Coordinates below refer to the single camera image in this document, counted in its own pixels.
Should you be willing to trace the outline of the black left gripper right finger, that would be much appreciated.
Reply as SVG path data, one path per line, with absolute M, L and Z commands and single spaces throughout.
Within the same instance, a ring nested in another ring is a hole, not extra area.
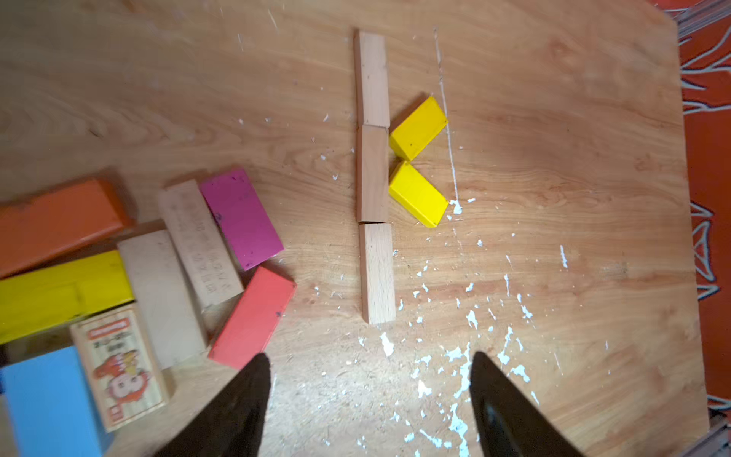
M 473 356 L 469 392 L 485 456 L 580 456 L 484 352 Z

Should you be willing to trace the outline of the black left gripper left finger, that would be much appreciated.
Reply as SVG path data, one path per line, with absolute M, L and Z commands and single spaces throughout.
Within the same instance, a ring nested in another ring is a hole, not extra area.
M 262 443 L 270 388 L 270 360 L 259 353 L 156 454 L 256 456 Z

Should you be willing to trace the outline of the red block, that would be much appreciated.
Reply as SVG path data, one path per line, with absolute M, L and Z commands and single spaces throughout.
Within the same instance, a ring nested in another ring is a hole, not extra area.
M 257 268 L 207 357 L 241 371 L 265 351 L 296 289 L 289 279 Z

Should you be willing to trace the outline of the blue block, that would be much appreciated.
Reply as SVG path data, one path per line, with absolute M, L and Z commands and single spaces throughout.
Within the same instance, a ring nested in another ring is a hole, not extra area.
M 21 456 L 102 456 L 113 442 L 74 347 L 1 369 Z

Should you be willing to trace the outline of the natural wooden block angled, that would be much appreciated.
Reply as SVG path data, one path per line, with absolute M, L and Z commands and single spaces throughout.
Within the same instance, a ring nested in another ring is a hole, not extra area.
M 359 226 L 362 314 L 369 325 L 396 317 L 392 230 L 388 223 Z

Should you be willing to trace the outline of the magenta block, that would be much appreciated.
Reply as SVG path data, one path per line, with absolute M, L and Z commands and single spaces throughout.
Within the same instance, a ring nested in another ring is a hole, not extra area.
M 251 270 L 284 250 L 243 169 L 212 177 L 199 189 L 243 270 Z

